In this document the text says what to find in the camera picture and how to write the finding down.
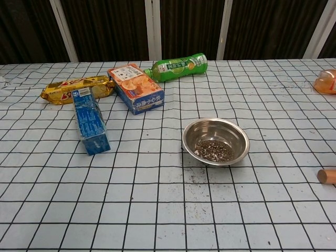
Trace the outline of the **brown cylindrical object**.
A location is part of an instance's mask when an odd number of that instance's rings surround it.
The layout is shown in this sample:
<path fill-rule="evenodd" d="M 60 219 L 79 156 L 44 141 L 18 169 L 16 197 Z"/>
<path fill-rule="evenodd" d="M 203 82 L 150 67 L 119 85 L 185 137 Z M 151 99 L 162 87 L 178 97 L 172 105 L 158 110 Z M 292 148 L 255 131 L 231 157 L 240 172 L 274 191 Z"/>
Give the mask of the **brown cylindrical object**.
<path fill-rule="evenodd" d="M 321 169 L 317 173 L 317 179 L 322 184 L 336 184 L 336 170 Z"/>

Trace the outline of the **stainless steel bowl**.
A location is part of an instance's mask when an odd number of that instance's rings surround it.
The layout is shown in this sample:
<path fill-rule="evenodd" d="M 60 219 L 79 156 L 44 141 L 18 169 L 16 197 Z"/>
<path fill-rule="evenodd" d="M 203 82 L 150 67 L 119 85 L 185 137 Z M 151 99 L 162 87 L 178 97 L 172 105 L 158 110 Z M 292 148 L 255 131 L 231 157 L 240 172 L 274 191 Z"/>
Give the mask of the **stainless steel bowl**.
<path fill-rule="evenodd" d="M 213 162 L 194 153 L 195 146 L 202 141 L 218 140 L 228 144 L 234 153 L 233 159 Z M 250 143 L 247 134 L 236 124 L 221 118 L 202 118 L 186 126 L 182 134 L 184 149 L 197 160 L 210 166 L 228 166 L 240 162 L 248 154 Z"/>

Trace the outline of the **brown food bits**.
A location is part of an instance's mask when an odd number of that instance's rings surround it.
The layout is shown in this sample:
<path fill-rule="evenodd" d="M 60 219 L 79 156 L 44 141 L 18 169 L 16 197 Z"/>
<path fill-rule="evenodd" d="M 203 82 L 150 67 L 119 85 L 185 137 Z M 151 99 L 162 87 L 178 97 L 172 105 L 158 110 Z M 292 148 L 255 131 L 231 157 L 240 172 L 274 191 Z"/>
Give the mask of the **brown food bits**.
<path fill-rule="evenodd" d="M 228 144 L 218 140 L 199 142 L 195 146 L 194 153 L 203 159 L 213 162 L 229 161 L 234 156 L 232 148 Z"/>

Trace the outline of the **orange cracker box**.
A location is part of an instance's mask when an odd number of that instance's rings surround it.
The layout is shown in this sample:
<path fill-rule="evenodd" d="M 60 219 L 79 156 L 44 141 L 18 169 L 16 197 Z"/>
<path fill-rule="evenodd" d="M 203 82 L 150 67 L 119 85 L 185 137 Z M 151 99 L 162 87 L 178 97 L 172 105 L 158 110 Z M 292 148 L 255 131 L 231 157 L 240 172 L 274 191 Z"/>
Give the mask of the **orange cracker box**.
<path fill-rule="evenodd" d="M 107 70 L 115 91 L 134 114 L 140 114 L 164 105 L 164 90 L 136 64 Z"/>

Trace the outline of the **green plastic drink bottle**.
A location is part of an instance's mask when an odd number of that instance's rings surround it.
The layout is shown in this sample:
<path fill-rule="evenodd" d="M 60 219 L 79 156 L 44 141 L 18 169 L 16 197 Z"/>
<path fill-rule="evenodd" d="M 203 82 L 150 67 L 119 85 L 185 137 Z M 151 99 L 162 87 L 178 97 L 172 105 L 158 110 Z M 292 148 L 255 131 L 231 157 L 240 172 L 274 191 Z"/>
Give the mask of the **green plastic drink bottle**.
<path fill-rule="evenodd" d="M 165 82 L 193 74 L 203 74 L 207 67 L 206 56 L 198 53 L 184 58 L 159 60 L 144 72 L 155 82 Z"/>

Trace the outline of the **checked white tablecloth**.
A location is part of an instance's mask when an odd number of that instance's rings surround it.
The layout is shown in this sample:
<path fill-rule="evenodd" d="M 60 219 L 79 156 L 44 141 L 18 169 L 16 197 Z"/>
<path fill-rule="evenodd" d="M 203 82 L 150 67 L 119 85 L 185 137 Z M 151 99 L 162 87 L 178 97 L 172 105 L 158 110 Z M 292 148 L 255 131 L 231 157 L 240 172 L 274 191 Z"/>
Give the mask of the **checked white tablecloth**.
<path fill-rule="evenodd" d="M 118 62 L 0 65 L 0 252 L 336 252 L 336 96 L 315 91 L 336 58 L 211 61 L 133 115 L 99 100 L 111 150 L 87 155 L 71 104 L 49 83 Z M 188 124 L 221 118 L 248 136 L 238 163 L 183 146 Z"/>

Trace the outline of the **blue biscuit box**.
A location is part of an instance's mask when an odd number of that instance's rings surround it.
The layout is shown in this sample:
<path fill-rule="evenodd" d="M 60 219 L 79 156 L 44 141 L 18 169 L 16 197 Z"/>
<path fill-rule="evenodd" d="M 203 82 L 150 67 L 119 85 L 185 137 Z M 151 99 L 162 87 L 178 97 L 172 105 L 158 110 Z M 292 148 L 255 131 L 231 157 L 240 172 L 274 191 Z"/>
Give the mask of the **blue biscuit box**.
<path fill-rule="evenodd" d="M 109 151 L 106 124 L 90 87 L 71 92 L 79 138 L 88 155 Z"/>

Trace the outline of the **gold biscuit packet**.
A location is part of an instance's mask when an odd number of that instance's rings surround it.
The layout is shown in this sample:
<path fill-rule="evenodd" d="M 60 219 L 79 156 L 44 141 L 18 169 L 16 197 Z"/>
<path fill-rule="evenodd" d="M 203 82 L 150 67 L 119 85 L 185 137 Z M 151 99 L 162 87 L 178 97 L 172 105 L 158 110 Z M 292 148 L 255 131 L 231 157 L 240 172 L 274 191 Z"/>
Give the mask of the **gold biscuit packet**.
<path fill-rule="evenodd" d="M 113 93 L 115 84 L 108 76 L 93 76 L 54 82 L 46 86 L 40 97 L 56 105 L 72 103 L 71 92 L 74 90 L 88 88 L 92 89 L 96 99 L 105 98 Z"/>

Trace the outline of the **orange juice bottle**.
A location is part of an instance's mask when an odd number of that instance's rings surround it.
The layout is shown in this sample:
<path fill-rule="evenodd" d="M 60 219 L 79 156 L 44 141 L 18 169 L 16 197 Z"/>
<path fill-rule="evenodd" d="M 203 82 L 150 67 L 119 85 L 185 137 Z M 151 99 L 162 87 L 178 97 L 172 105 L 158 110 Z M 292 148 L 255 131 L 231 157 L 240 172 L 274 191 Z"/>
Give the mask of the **orange juice bottle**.
<path fill-rule="evenodd" d="M 313 87 L 319 93 L 336 95 L 336 69 L 321 71 Z"/>

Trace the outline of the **white frame post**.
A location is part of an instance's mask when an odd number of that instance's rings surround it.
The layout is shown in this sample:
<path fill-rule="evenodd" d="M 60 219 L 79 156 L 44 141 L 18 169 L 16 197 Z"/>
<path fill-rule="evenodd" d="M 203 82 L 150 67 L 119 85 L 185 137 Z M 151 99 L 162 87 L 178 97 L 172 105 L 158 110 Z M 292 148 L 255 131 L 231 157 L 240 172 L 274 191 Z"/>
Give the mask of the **white frame post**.
<path fill-rule="evenodd" d="M 49 0 L 70 62 L 79 62 L 70 29 L 60 0 Z"/>
<path fill-rule="evenodd" d="M 162 59 L 160 0 L 144 0 L 149 60 Z"/>
<path fill-rule="evenodd" d="M 303 59 L 317 59 L 336 23 L 336 0 L 328 0 L 308 43 Z"/>
<path fill-rule="evenodd" d="M 221 23 L 221 30 L 219 34 L 219 41 L 217 47 L 217 54 L 216 60 L 223 60 L 224 53 L 225 53 L 225 46 L 226 46 L 226 39 L 229 29 L 229 22 L 230 16 L 233 6 L 233 0 L 225 0 L 224 9 L 223 9 L 223 16 L 222 16 L 222 23 Z"/>

